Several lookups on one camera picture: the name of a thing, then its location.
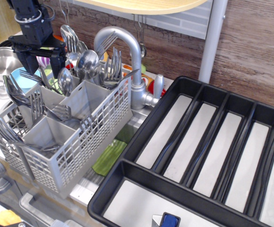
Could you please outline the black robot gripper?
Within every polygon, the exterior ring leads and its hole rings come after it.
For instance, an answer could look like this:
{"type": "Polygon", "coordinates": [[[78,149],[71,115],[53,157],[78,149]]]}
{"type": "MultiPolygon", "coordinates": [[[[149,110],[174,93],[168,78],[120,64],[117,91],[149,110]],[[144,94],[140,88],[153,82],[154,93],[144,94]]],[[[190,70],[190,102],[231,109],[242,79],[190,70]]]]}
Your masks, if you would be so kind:
{"type": "Polygon", "coordinates": [[[46,9],[15,9],[15,21],[22,35],[9,37],[13,52],[29,74],[39,68],[37,56],[50,56],[53,76],[56,79],[65,67],[65,44],[53,36],[52,18],[46,9]]]}

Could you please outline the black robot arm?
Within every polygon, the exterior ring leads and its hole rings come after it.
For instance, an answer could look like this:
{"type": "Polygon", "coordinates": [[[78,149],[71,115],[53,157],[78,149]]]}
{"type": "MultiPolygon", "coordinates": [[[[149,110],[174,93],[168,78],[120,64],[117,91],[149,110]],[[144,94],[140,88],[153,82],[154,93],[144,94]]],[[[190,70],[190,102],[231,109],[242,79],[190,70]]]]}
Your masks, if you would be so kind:
{"type": "Polygon", "coordinates": [[[25,70],[34,74],[39,68],[37,57],[49,58],[55,78],[65,67],[65,43],[53,36],[48,6],[37,0],[9,0],[8,4],[15,11],[15,21],[19,24],[22,35],[9,37],[13,52],[17,55],[25,70]]]}

